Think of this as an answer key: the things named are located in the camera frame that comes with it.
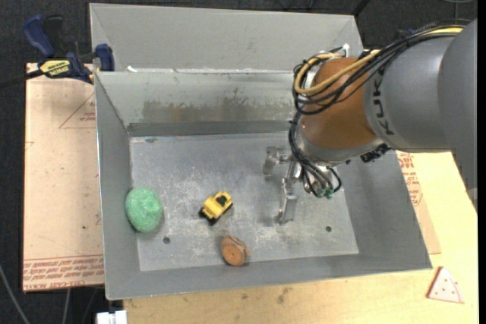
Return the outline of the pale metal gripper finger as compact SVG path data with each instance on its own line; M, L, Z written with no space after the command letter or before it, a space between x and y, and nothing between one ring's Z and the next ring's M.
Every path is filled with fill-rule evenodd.
M279 198L279 210L275 216L275 221L279 224L292 222L295 218L297 202L298 197L295 194L292 179L283 178Z
M289 154L285 147L268 146L267 156L263 163L263 175L270 175L276 165L281 165L289 161Z

